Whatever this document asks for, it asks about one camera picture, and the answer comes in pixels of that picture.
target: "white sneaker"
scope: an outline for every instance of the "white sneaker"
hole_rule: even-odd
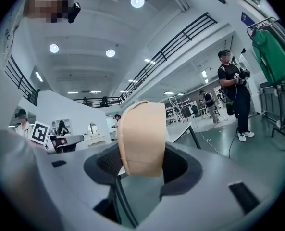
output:
[[[247,137],[249,137],[249,138],[251,138],[251,137],[253,137],[253,136],[254,136],[254,133],[253,133],[253,132],[248,131],[247,133],[244,133],[244,135],[245,135],[245,136],[247,136]]]
[[[244,133],[238,133],[237,135],[238,135],[239,141],[242,141],[242,142],[246,141],[246,137]]]

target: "green garment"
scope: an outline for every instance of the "green garment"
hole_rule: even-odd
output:
[[[285,51],[269,31],[257,30],[253,36],[253,50],[270,84],[285,80]]]

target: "black railing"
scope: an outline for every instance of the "black railing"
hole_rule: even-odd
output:
[[[217,21],[212,19],[209,13],[205,13],[197,20],[190,23],[172,40],[170,40],[136,75],[120,96],[121,102],[125,101],[160,65],[166,62],[177,50],[186,45],[192,39],[212,26]]]
[[[5,73],[14,82],[14,84],[20,89],[24,98],[30,101],[33,105],[37,105],[37,96],[39,90],[35,90],[29,81],[25,78],[19,67],[17,66],[14,58],[11,56],[6,65]]]
[[[92,108],[102,108],[102,107],[111,107],[121,104],[120,97],[110,97],[110,98],[82,98],[82,99],[73,99],[73,101],[82,103],[86,106]]]

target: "blue sign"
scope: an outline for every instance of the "blue sign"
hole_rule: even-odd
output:
[[[248,16],[246,15],[244,12],[242,12],[242,18],[241,18],[242,22],[244,22],[247,26],[251,26],[254,24],[254,21]]]

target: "black pants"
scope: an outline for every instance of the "black pants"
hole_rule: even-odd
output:
[[[237,86],[237,95],[233,102],[233,111],[235,113],[235,116],[238,118],[238,132],[248,132],[250,93],[246,86]]]

